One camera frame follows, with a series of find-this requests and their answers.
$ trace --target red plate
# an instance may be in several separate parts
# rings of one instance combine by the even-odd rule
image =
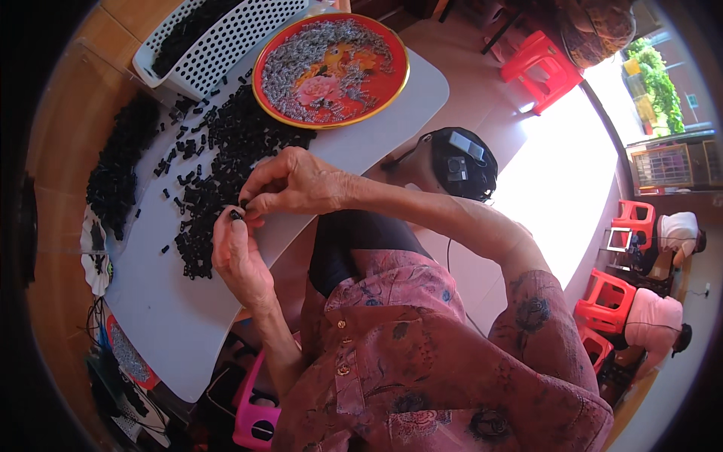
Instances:
[[[111,326],[114,324],[117,325],[118,322],[116,321],[116,317],[111,314],[108,316],[108,319],[106,321],[106,335],[108,336],[108,342],[110,343],[111,348],[113,347],[113,336],[111,335]],[[138,386],[140,386],[141,388],[143,388],[147,391],[150,391],[158,384],[159,381],[161,381],[161,379],[158,378],[158,376],[153,372],[153,369],[151,369],[148,364],[145,364],[145,368],[148,369],[148,374],[150,375],[150,377],[148,377],[148,379],[146,381],[136,380],[133,377],[133,375],[130,375],[129,373],[126,373],[126,375],[128,375],[131,378],[131,380],[138,383]]]
[[[377,98],[375,106],[365,111],[364,113],[357,114],[350,118],[344,119],[343,121],[307,122],[292,119],[288,116],[283,115],[280,111],[278,111],[271,105],[269,100],[266,98],[266,95],[263,93],[263,90],[261,89],[261,74],[263,73],[263,68],[266,65],[266,59],[268,58],[268,54],[275,48],[279,47],[279,45],[282,44],[287,37],[300,32],[301,27],[306,24],[322,22],[325,20],[337,21],[348,19],[354,19],[362,26],[378,33],[389,45],[389,50],[392,55],[391,68],[393,69],[391,74],[375,70],[375,67],[379,67],[379,64],[384,61],[384,56],[376,55],[368,51],[357,52],[356,56],[354,57],[354,60],[359,60],[359,54],[362,55],[362,58],[366,57],[361,62],[361,64],[368,66],[366,71],[369,76],[365,79],[363,86],[364,89],[369,93],[369,95]],[[344,52],[342,54],[341,60],[334,63],[335,69],[337,71],[343,71],[343,65],[349,62],[349,60],[350,58],[348,57],[348,53]],[[315,66],[328,67],[328,65],[325,65],[325,62],[327,61],[319,61],[318,64],[312,65],[312,67],[309,68],[309,71],[299,78],[299,81],[297,82],[297,84],[299,84],[298,89],[301,89],[300,84],[303,83],[306,79],[314,77],[315,69],[318,70],[318,68],[315,68]],[[256,64],[254,65],[254,72],[252,75],[252,87],[254,91],[254,96],[256,97],[256,100],[261,105],[261,107],[278,121],[296,127],[303,127],[305,129],[333,129],[335,127],[346,126],[349,124],[357,123],[359,121],[364,121],[366,118],[374,116],[384,108],[387,108],[387,106],[391,104],[394,99],[397,98],[399,93],[401,93],[402,89],[404,89],[404,85],[406,84],[408,78],[409,57],[406,53],[406,47],[396,33],[387,28],[385,25],[377,22],[376,20],[370,19],[365,16],[349,13],[335,13],[322,14],[320,16],[308,17],[306,19],[300,20],[298,22],[295,22],[294,24],[289,25],[288,27],[280,31],[279,34],[274,36],[274,38],[269,41],[268,44],[266,44],[266,47],[264,47],[264,49],[261,51],[261,54],[259,55],[259,58],[256,60]],[[353,111],[355,109],[357,111],[361,111],[363,108],[362,102],[351,100],[346,96],[341,99],[341,102],[347,112]],[[323,116],[327,113],[329,113],[329,111],[326,108],[321,108],[319,110],[319,116]]]

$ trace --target white table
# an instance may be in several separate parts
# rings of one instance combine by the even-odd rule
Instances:
[[[211,98],[211,105],[205,107],[205,111],[221,105],[236,91],[239,75],[252,67],[264,44],[265,41],[256,45],[229,71],[228,84],[219,84],[221,93]],[[409,81],[399,97],[372,118],[319,132],[318,138],[312,141],[311,152],[340,169],[362,174],[413,137],[442,108],[449,96],[447,80],[422,57],[409,49],[408,53]],[[200,117],[189,113],[184,125],[191,129],[200,122]],[[200,137],[201,133],[206,131],[195,135],[187,132],[183,140]],[[160,156],[168,155],[169,150],[167,145],[154,144],[137,166],[139,178],[142,179],[141,174],[149,174]],[[109,247],[115,274],[106,293],[106,303],[156,375],[188,402],[198,400],[210,382],[218,352],[239,311],[239,303],[215,272],[210,280],[191,281],[183,276],[184,263],[174,243],[181,216],[173,198],[182,199],[182,187],[176,175],[185,177],[199,163],[203,174],[207,174],[214,155],[214,152],[204,152],[187,161],[179,155],[168,175],[152,176],[140,200],[141,215],[133,223],[125,249],[121,252]],[[168,200],[162,193],[164,188],[171,194]],[[269,267],[312,218],[281,214],[266,217],[257,239]],[[171,249],[161,254],[161,248],[167,244]]]

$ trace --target pink peony painting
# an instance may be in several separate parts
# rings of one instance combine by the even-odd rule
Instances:
[[[339,89],[339,79],[334,75],[330,77],[317,75],[308,78],[299,86],[297,93],[301,105],[309,105],[319,98],[335,101],[342,96],[341,89]]]

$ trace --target woman in white shirt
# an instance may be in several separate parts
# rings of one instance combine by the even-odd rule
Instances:
[[[673,265],[679,268],[688,256],[706,249],[706,232],[698,228],[698,220],[693,212],[660,215],[655,219],[653,230],[652,245],[638,265],[644,275],[653,269],[661,252],[672,250]]]

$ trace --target white perforated basket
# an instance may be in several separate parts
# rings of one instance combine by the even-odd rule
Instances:
[[[185,0],[156,28],[133,57],[133,67],[151,88],[164,86],[200,101],[221,77],[272,30],[306,8],[309,0],[244,0],[209,28],[159,78],[151,69],[174,25],[206,0]]]

